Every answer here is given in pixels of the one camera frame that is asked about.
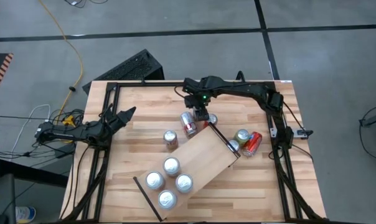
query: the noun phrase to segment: wooden tray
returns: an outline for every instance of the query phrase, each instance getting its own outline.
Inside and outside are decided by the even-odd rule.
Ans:
[[[220,131],[215,126],[209,125],[167,156],[177,158],[180,162],[181,174],[189,174],[192,177],[194,187],[188,194],[180,193],[176,188],[176,178],[168,177],[164,172],[163,162],[167,157],[138,178],[133,177],[160,222],[240,157],[239,153],[231,151],[227,144],[229,145],[228,141]],[[152,171],[160,172],[166,182],[164,189],[171,190],[177,196],[177,204],[174,208],[161,209],[158,204],[158,195],[161,191],[151,190],[145,184],[146,176]]]

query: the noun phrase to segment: white cable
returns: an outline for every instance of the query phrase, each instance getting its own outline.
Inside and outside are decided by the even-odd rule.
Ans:
[[[48,107],[49,107],[49,114],[48,114],[48,116],[47,116],[47,119],[50,119],[50,112],[51,112],[51,106],[50,106],[50,105],[45,104],[45,105],[40,105],[40,106],[36,106],[35,108],[33,108],[32,112],[31,112],[30,115],[29,115],[29,119],[24,123],[24,125],[23,125],[22,128],[21,128],[21,131],[20,131],[19,134],[18,134],[18,137],[16,138],[16,141],[15,141],[14,147],[12,147],[12,150],[11,150],[11,158],[9,159],[10,162],[11,162],[12,159],[13,159],[12,156],[13,156],[13,154],[14,154],[14,150],[15,150],[16,144],[18,143],[19,138],[21,137],[21,134],[22,134],[22,132],[23,132],[23,130],[24,130],[26,124],[31,120],[31,117],[32,117],[32,115],[33,115],[33,112],[34,112],[37,108],[41,108],[41,107],[43,107],[43,106],[48,106]]]

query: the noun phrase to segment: wooden board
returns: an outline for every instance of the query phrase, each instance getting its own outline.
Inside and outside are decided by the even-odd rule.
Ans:
[[[275,85],[276,89],[284,95],[284,101],[301,121],[293,84],[278,81]],[[104,81],[93,82],[85,110],[85,121],[98,119],[105,96],[105,87]],[[132,121],[127,127],[119,130],[113,138],[102,202],[101,222],[158,222],[132,177],[143,174],[158,160],[169,155],[162,141],[162,134],[166,129],[174,129],[177,132],[180,144],[187,142],[179,120],[179,115],[187,109],[183,99],[174,93],[173,87],[123,87],[118,109],[127,110],[132,106],[137,106]],[[246,128],[249,131],[260,132],[263,135],[263,141],[254,157],[241,157],[233,166],[225,169],[198,191],[187,203],[181,205],[165,222],[283,221],[275,165],[268,158],[271,145],[264,111],[252,99],[228,95],[212,99],[208,111],[218,116],[217,127],[226,138],[233,138],[238,129]],[[284,112],[288,125],[298,128],[286,108]],[[307,140],[295,139],[293,144],[309,152]],[[80,160],[84,149],[84,144],[77,145],[75,164]],[[299,192],[315,212],[325,217],[311,159],[295,148],[290,150],[290,155]],[[87,151],[82,160],[77,201],[87,189],[92,156],[93,152]],[[76,174],[75,166],[72,198]],[[65,191],[62,209],[70,193],[69,185],[70,181]],[[289,190],[287,193],[293,217],[294,207],[291,194]],[[93,216],[94,205],[95,200],[92,200],[90,217]],[[72,203],[70,202],[65,215],[71,210]]]
[[[166,175],[163,169],[163,162],[167,157],[177,158],[180,162],[181,173],[189,174],[192,177],[194,187],[188,194],[180,193],[176,187],[176,178],[170,178]],[[169,156],[157,161],[155,166],[138,177],[138,182],[146,192],[161,219],[164,220],[236,160],[237,157],[234,153],[209,126],[196,134],[188,142],[179,146]],[[152,171],[161,173],[166,182],[164,189],[171,190],[177,196],[177,204],[173,209],[162,209],[158,204],[159,191],[151,190],[145,184],[146,176]]]

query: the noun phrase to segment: wooden table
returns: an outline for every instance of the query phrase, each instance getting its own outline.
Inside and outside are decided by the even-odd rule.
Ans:
[[[284,101],[301,121],[291,81],[275,81],[275,85],[277,91],[284,95]],[[92,83],[85,110],[85,121],[98,119],[103,106],[105,87],[105,81]],[[162,140],[165,130],[175,130],[180,144],[187,142],[179,118],[179,115],[187,109],[183,99],[174,93],[173,87],[121,87],[118,105],[118,111],[127,110],[132,106],[136,106],[137,110],[128,125],[113,136],[100,221],[157,222],[153,211],[134,183],[133,177],[140,176],[156,161],[169,154]],[[179,207],[165,222],[283,221],[275,165],[274,161],[268,158],[271,144],[264,111],[255,100],[229,95],[212,99],[207,109],[209,113],[218,116],[217,127],[226,138],[232,138],[238,129],[245,128],[260,132],[263,141],[254,157],[239,158],[233,166],[226,168],[187,203]],[[286,108],[284,112],[288,125],[298,128]],[[295,139],[293,144],[309,152],[307,140]],[[75,164],[80,160],[85,148],[85,144],[77,144]],[[93,150],[88,150],[82,160],[76,203],[87,189],[92,156]],[[325,217],[311,159],[295,148],[290,150],[290,156],[299,192],[316,213]],[[76,174],[77,166],[74,168],[74,178]],[[69,184],[62,209],[70,193]],[[291,216],[294,217],[291,194],[288,189],[286,191]],[[93,216],[94,206],[95,200],[92,200],[89,218]],[[71,210],[72,202],[69,203],[64,216]]]

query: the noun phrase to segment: concrete floor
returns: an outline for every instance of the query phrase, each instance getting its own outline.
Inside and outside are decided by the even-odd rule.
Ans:
[[[161,30],[259,28],[252,0],[109,0],[83,9],[63,1],[44,1],[66,34],[104,34]],[[376,0],[261,0],[268,27],[376,24]],[[0,37],[59,35],[36,0],[0,1]],[[376,160],[362,150],[358,119],[376,106],[376,29],[270,33],[280,78],[293,80],[304,124],[314,130],[309,143],[327,216],[335,221],[376,223]],[[73,40],[89,82],[142,49],[163,65],[166,79],[218,75],[271,79],[260,33]],[[0,53],[14,59],[0,86],[0,114],[27,116],[48,103],[58,109],[78,77],[75,53],[63,41],[0,42]],[[77,91],[67,110],[84,109]],[[44,117],[47,108],[37,110]],[[10,150],[22,120],[0,119],[0,150]],[[16,151],[30,149],[40,121],[31,121]],[[376,154],[376,127],[364,130]],[[31,166],[40,160],[17,159]],[[70,159],[47,166],[65,172]],[[16,193],[26,183],[17,183]],[[37,185],[19,205],[39,209],[37,221],[55,220],[63,189]]]

